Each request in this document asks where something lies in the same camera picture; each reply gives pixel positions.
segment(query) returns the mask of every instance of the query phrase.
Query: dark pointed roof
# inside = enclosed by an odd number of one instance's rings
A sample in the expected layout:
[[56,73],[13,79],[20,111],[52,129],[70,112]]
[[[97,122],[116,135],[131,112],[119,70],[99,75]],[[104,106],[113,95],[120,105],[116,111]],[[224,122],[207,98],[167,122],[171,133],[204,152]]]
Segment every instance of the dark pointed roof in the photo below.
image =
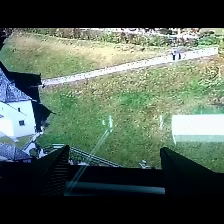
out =
[[21,149],[18,149],[13,145],[3,143],[0,144],[0,156],[3,156],[9,160],[23,160],[32,158]]
[[4,103],[31,100],[32,98],[15,87],[0,68],[0,101]]

